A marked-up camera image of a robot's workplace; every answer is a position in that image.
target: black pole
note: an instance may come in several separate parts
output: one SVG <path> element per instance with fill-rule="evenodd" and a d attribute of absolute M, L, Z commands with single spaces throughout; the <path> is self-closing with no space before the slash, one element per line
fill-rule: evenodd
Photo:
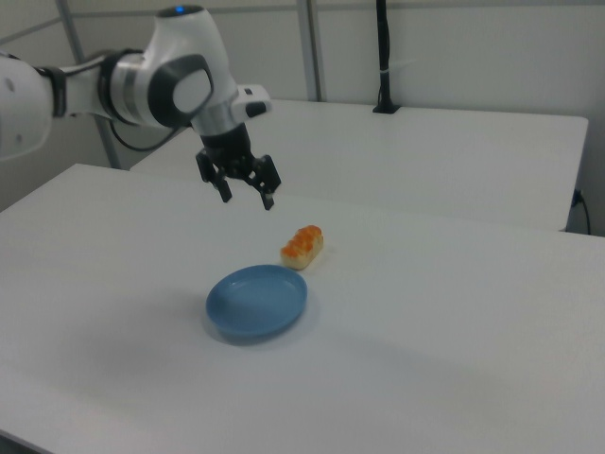
<path fill-rule="evenodd" d="M 399 106 L 390 99 L 389 78 L 389 22 L 387 22 L 387 0 L 376 0 L 376 19 L 378 21 L 378 59 L 380 60 L 380 92 L 378 105 L 373 112 L 377 114 L 394 114 Z"/>

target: blue plate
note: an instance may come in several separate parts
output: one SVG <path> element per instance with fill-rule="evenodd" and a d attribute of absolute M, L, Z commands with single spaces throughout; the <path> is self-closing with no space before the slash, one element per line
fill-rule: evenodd
<path fill-rule="evenodd" d="M 208 295 L 206 312 L 232 336 L 263 336 L 285 328 L 303 312 L 306 283 L 295 271 L 258 265 L 222 279 Z"/>

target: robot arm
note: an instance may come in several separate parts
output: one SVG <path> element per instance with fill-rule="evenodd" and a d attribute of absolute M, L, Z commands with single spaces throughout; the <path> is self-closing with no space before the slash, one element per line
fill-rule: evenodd
<path fill-rule="evenodd" d="M 269 209 L 281 181 L 270 156 L 251 154 L 244 122 L 270 109 L 263 87 L 235 83 L 216 25 L 197 6 L 158 12 L 145 51 L 126 49 L 61 69 L 0 56 L 0 159 L 39 147 L 51 116 L 192 127 L 204 145 L 197 156 L 201 178 L 223 201 L 232 196 L 225 178 L 243 180 Z"/>

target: white wall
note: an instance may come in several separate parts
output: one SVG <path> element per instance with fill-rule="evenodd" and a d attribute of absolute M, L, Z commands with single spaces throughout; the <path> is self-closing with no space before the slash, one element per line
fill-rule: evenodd
<path fill-rule="evenodd" d="M 329 101 L 376 102 L 376 19 L 373 7 L 367 8 L 373 4 L 319 0 Z M 590 120 L 578 186 L 585 192 L 594 233 L 605 235 L 605 6 L 398 8 L 396 4 L 389 2 L 391 89 L 396 102 L 570 114 Z M 405 65 L 395 68 L 397 61 Z M 572 230 L 585 231 L 580 208 L 570 221 Z"/>
<path fill-rule="evenodd" d="M 0 2 L 0 48 L 33 65 L 74 63 L 54 1 Z M 55 120 L 42 148 L 0 163 L 0 211 L 75 163 L 108 165 L 91 118 Z"/>
<path fill-rule="evenodd" d="M 188 3 L 200 4 L 212 13 L 236 81 L 260 83 L 274 98 L 308 99 L 295 0 Z M 107 49 L 145 48 L 153 32 L 153 15 L 167 5 L 169 2 L 162 0 L 69 1 L 85 55 Z M 166 134 L 151 128 L 119 130 L 138 146 L 152 145 Z M 123 168 L 130 168 L 147 155 L 117 142 L 114 146 Z"/>

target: table surface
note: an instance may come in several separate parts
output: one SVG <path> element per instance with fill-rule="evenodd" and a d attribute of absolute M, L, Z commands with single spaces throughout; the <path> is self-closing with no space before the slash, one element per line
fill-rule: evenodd
<path fill-rule="evenodd" d="M 274 101 L 247 123 L 279 195 L 367 204 L 558 231 L 565 228 L 588 122 L 521 113 Z M 131 170 L 199 180 L 185 131 Z"/>
<path fill-rule="evenodd" d="M 605 445 L 602 238 L 74 166 L 0 213 L 0 429 L 61 454 L 548 453 Z M 302 317 L 205 297 L 308 223 Z"/>

